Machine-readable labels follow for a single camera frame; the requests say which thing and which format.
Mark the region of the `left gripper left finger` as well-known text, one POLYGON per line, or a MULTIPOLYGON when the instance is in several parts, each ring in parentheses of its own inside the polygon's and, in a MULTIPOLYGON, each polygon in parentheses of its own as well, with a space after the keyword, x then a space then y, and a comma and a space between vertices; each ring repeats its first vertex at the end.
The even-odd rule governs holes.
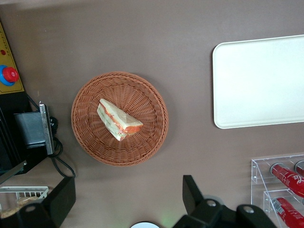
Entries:
POLYGON ((75 178, 64 178, 41 201, 24 206, 20 210, 21 228, 58 228, 76 202, 75 178))

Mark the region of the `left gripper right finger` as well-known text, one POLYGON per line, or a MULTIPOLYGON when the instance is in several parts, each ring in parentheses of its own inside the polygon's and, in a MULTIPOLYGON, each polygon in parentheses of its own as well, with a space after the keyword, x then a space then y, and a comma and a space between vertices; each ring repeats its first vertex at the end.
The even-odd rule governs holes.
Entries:
POLYGON ((236 228, 236 212, 222 205, 213 196, 204 196, 191 175, 184 175, 182 199, 187 214, 176 228, 236 228))

